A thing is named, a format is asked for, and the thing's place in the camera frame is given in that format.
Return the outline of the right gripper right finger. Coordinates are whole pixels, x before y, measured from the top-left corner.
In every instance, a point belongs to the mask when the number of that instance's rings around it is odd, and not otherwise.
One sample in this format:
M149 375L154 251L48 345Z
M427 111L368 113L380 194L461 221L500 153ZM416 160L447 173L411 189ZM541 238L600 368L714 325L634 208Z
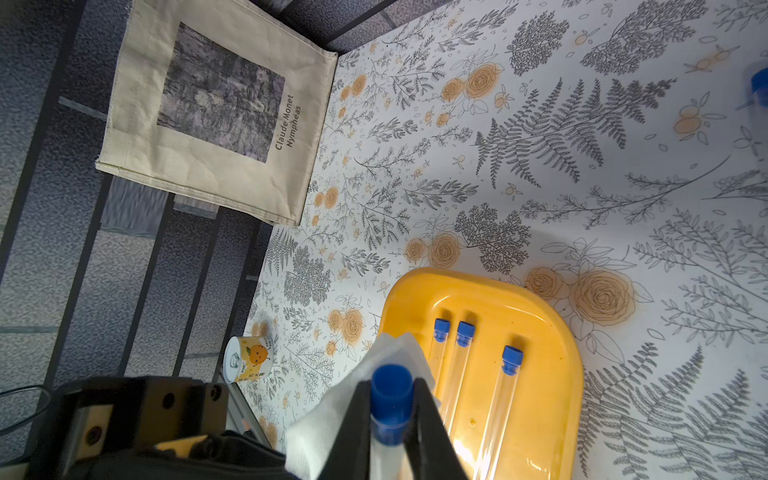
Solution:
M468 479L423 378L413 383L413 413L404 447L414 479Z

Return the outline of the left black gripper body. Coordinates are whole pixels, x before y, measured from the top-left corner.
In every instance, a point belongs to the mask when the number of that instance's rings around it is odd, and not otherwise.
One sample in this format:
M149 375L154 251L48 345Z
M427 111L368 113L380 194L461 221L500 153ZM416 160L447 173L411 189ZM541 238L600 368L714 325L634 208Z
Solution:
M284 455L227 428L229 390L192 378L94 377L57 388L29 479L288 479Z

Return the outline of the yellow plastic tray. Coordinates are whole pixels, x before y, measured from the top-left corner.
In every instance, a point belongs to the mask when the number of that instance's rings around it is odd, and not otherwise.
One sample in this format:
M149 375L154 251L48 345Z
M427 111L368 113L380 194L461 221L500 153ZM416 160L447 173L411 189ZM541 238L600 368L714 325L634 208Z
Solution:
M469 478L570 478L584 374L570 330L544 300L499 281L421 268L394 284L379 331L418 341Z

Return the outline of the white wipe cloth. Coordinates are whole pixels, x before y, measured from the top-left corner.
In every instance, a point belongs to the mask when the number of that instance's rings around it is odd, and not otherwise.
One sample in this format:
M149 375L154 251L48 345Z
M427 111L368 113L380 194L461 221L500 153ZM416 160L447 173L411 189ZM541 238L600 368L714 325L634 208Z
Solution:
M412 334L381 334L360 363L328 390L314 409L288 428L285 468L289 473L300 479L319 477L357 384L369 380L385 364L402 365L413 377L423 378L429 387L435 385L426 356Z

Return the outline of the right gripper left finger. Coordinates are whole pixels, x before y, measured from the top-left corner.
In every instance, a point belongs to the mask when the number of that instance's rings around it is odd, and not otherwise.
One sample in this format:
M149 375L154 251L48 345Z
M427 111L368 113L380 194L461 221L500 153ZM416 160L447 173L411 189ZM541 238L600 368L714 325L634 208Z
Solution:
M354 390L319 479L368 479L370 442L371 384L362 381Z

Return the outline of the small orange print can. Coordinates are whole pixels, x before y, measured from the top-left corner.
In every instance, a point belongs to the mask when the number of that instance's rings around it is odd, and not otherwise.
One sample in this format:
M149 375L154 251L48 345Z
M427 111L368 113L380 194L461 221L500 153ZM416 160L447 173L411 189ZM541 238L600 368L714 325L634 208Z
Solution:
M231 384L266 376L274 362L272 341L263 336L236 337L227 342L222 375Z

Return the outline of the clear test tube blue cap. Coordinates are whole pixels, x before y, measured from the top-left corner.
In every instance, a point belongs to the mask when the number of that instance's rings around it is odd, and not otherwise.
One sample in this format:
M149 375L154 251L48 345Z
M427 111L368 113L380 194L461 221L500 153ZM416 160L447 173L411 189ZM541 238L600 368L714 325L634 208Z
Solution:
M427 355L428 366L434 379L434 386L432 390L435 390L439 382L450 330L451 324L449 320L442 318L437 318L435 320L432 339Z

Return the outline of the beige canvas tote bag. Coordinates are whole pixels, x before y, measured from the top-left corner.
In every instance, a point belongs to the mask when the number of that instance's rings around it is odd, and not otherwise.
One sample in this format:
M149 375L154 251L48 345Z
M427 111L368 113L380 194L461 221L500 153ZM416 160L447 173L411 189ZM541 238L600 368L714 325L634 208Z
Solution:
M248 1L136 1L96 166L297 225L337 63Z

